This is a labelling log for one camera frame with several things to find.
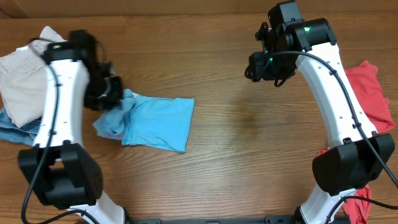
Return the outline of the light blue t-shirt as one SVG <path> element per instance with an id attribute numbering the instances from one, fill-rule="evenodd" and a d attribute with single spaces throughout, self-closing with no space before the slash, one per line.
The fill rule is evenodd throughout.
<path id="1" fill-rule="evenodd" d="M 195 100 L 159 98 L 123 91 L 121 104 L 104 112 L 94 123 L 98 136 L 184 153 L 190 134 Z"/>

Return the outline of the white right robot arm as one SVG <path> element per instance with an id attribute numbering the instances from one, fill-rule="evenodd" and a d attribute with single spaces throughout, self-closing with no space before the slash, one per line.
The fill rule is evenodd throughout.
<path id="1" fill-rule="evenodd" d="M 245 77 L 283 85 L 295 72 L 306 79 L 322 114 L 328 150 L 315 157 L 316 181 L 292 215 L 268 215 L 266 223 L 348 223 L 337 211 L 357 191 L 388 171 L 395 149 L 365 115 L 345 74 L 336 36 L 324 18 L 305 20 L 295 1 L 276 4 L 255 34 L 263 50 L 249 57 Z"/>

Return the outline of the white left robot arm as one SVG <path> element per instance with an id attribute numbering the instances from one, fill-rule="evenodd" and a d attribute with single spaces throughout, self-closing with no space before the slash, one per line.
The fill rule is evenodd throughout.
<path id="1" fill-rule="evenodd" d="M 64 42 L 48 41 L 39 53 L 47 75 L 47 92 L 39 132 L 18 165 L 29 183 L 26 197 L 75 214 L 87 223 L 130 223 L 125 208 L 103 189 L 100 165 L 83 147 L 84 108 L 110 110 L 123 98 L 121 79 L 110 61 L 99 61 L 100 43 L 85 30 L 70 32 Z"/>

